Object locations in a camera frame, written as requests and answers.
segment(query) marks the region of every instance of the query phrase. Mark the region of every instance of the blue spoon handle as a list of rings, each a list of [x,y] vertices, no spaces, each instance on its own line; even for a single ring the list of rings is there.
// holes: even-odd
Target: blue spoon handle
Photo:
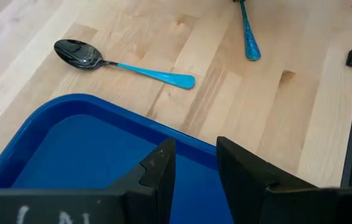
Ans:
[[[252,29],[250,28],[250,23],[248,15],[246,13],[244,0],[240,0],[240,8],[242,10],[242,18],[244,20],[244,34],[245,34],[245,53],[248,60],[258,60],[261,58],[259,46],[255,40]]]
[[[195,85],[195,78],[192,75],[183,75],[183,74],[173,74],[168,72],[159,72],[154,70],[148,70],[144,68],[138,68],[130,65],[125,65],[118,63],[118,67],[125,68],[134,72],[138,72],[144,75],[147,75],[151,78],[161,80],[165,83],[172,84],[181,88],[192,88]]]

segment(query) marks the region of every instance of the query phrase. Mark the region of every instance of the light wood surface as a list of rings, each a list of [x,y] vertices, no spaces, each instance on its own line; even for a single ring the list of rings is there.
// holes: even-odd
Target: light wood surface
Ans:
[[[247,0],[262,59],[245,58],[231,0],[0,0],[0,153],[40,105],[89,93],[198,139],[226,136],[318,186],[341,181],[352,120],[352,0]],[[85,72],[53,44],[196,77],[192,90],[113,67]]]

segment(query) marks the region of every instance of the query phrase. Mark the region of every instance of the blue plastic tray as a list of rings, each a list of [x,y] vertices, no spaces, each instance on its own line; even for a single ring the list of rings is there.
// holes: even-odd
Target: blue plastic tray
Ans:
[[[232,223],[215,147],[90,95],[37,109],[0,155],[0,188],[104,189],[176,139],[171,223]]]

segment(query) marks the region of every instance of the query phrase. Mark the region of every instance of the tray rim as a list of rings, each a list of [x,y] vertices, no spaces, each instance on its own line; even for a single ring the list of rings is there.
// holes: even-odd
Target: tray rim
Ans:
[[[33,123],[35,119],[41,116],[45,111],[62,103],[68,103],[70,101],[84,101],[86,103],[91,103],[99,107],[104,107],[106,110],[110,110],[112,113],[115,113],[118,116],[122,116],[125,119],[129,119],[135,123],[146,126],[147,128],[150,128],[153,131],[163,133],[169,138],[174,138],[175,140],[187,144],[199,151],[205,152],[212,156],[216,155],[216,147],[212,144],[196,139],[178,130],[170,128],[169,126],[160,124],[156,121],[153,121],[152,119],[136,114],[132,111],[117,106],[99,97],[84,93],[72,93],[68,95],[62,95],[47,101],[46,103],[38,107],[38,109],[36,109],[31,115],[29,115],[29,117],[23,122],[21,127],[17,130],[15,135],[9,141],[8,145],[3,149],[2,153],[0,153],[0,164],[12,152],[16,143],[20,140],[21,136],[25,133],[25,131],[27,131],[28,127]]]

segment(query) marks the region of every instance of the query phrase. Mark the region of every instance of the utensil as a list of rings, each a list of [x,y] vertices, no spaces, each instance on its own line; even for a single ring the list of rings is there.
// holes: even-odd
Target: utensil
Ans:
[[[181,88],[189,89],[195,85],[195,78],[192,75],[159,72],[133,67],[122,63],[106,61],[95,47],[78,40],[58,40],[54,44],[54,50],[57,52],[58,56],[69,65],[85,70],[93,70],[101,67],[102,65],[114,65],[147,75],[151,78],[155,78]]]
[[[242,11],[242,18],[244,20],[244,34],[245,34],[245,54],[248,60],[255,61],[261,58],[259,46],[255,40],[255,36],[250,28],[248,14],[246,13],[245,0],[239,0]]]

